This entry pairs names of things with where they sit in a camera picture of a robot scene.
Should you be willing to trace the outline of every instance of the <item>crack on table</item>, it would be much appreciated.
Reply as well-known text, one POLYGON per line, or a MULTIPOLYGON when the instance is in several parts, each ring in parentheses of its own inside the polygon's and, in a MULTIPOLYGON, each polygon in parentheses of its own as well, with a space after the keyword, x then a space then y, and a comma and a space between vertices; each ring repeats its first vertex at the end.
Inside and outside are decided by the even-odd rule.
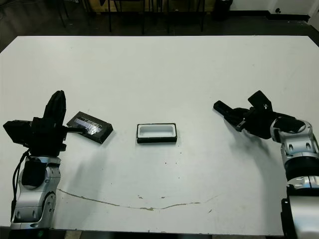
POLYGON ((80 199, 84 199, 84 200, 88 200, 88 201, 92 201, 92 202, 97 202, 97 203, 103 203, 103 204, 107 204, 107 205, 110 205, 110 206, 115 206, 115 207, 121 207, 121 208, 131 208, 131 209, 140 209, 140 210, 147 210, 147 211, 154 211, 154 210, 165 210, 165 209, 168 209, 168 208, 172 208, 172 207, 177 207, 177 206, 185 206, 185 205, 191 205, 191 204, 205 204, 207 202, 209 202, 210 200, 213 200, 214 198, 217 198, 219 197, 220 195, 216 195, 204 202, 192 202, 192 203, 178 203, 178 204, 173 204, 173 205, 170 205, 170 206, 167 206, 167 207, 164 207, 164 208, 154 208, 154 207, 150 207, 150 208, 138 208, 138 207, 131 207, 131 206, 123 206, 123 205, 119 205, 119 204, 114 204, 114 203, 109 203, 109 202, 105 202, 105 201, 100 201, 100 200, 96 200, 96 199, 92 199, 92 198, 87 198, 87 197, 84 197, 84 196, 79 196, 79 195, 75 195, 75 194, 72 194, 72 193, 69 193, 69 192, 66 192, 66 191, 63 191, 62 189, 60 188, 57 188, 57 190, 59 190, 60 192, 62 193, 65 193, 69 196, 72 196, 72 197, 75 197, 75 198, 80 198, 80 199))

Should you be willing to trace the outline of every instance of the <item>rectangular box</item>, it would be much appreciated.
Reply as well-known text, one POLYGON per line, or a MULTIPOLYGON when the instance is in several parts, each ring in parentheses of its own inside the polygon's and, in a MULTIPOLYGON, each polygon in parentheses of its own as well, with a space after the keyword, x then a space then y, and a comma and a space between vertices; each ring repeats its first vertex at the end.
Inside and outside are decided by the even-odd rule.
POLYGON ((176 142, 177 132, 174 123, 138 124, 136 139, 138 143, 176 142))
POLYGON ((77 113, 66 125, 74 128, 85 128, 86 132, 81 135, 101 144, 113 131, 110 123, 83 112, 77 113))

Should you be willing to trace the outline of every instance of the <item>white table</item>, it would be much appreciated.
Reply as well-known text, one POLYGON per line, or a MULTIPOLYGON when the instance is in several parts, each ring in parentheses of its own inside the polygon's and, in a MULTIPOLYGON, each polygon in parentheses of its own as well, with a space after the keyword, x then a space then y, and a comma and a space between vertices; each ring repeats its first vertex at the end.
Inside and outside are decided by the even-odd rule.
MULTIPOLYGON (((0 121, 42 117, 63 89, 65 123, 83 111, 114 127, 103 145, 67 136, 53 228, 281 235, 280 145, 235 132, 212 106, 247 108, 262 90, 319 135, 318 62, 305 36, 18 37, 0 54, 0 121), (176 145, 138 145, 136 125, 158 122, 176 123, 176 145)), ((25 148, 2 127, 0 144, 9 226, 25 148)))

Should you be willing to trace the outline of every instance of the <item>white wall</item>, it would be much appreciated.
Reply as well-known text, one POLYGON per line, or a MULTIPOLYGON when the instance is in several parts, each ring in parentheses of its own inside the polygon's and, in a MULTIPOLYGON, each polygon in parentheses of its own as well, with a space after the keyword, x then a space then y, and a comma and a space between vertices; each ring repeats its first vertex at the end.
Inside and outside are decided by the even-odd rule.
POLYGON ((272 0, 234 0, 230 10, 268 10, 272 0))
POLYGON ((280 8, 281 14, 309 14, 316 0, 275 0, 271 3, 269 12, 275 13, 280 8))
POLYGON ((313 14, 319 0, 234 0, 231 10, 268 10, 275 13, 280 8, 281 14, 313 14))

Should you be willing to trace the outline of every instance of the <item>black chair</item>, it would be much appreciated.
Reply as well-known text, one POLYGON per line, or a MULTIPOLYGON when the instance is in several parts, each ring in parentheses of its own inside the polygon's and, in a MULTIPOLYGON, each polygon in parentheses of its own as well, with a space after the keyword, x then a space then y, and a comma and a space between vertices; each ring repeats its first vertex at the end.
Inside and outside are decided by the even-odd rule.
MULTIPOLYGON (((62 22, 63 26, 66 27, 65 22, 64 22, 63 17, 62 17, 61 10, 60 10, 60 4, 62 3, 65 15, 66 15, 67 19, 70 19, 68 11, 66 10, 65 2, 64 2, 64 0, 54 0, 54 1, 55 1, 55 5, 56 5, 56 8, 57 8, 57 11, 59 13, 61 22, 62 22)), ((84 14, 86 16, 86 20, 88 22, 88 25, 90 25, 88 14, 87 14, 87 13, 89 13, 90 9, 89 9, 89 4, 87 3, 87 0, 79 0, 79 4, 81 5, 82 10, 84 11, 84 14)))
MULTIPOLYGON (((162 10, 162 4, 163 4, 163 0, 160 0, 161 2, 161 6, 160 6, 160 10, 162 10)), ((202 2, 202 17, 201 17, 201 22, 200 22, 200 31, 204 30, 204 17, 205 17, 205 0, 198 0, 197 3, 197 8, 196 8, 196 12, 199 11, 199 7, 200 7, 200 3, 202 2)), ((188 5, 188 12, 190 10, 190 4, 191 4, 191 0, 188 0, 187 5, 188 5)), ((167 0, 166 3, 167 6, 167 33, 169 34, 169 22, 170 22, 170 14, 169 14, 169 0, 167 0)))
MULTIPOLYGON (((112 23, 111 23, 111 7, 110 7, 110 2, 112 0, 107 0, 108 1, 108 12, 109 12, 109 30, 112 32, 112 23)), ((120 12, 122 12, 122 2, 123 1, 143 1, 143 21, 142 21, 142 34, 144 34, 144 26, 145 26, 145 0, 119 0, 120 2, 120 12)), ((116 4, 116 0, 113 0, 115 9, 117 12, 119 12, 119 9, 116 4)), ((152 10, 154 10, 154 0, 152 0, 152 10)))

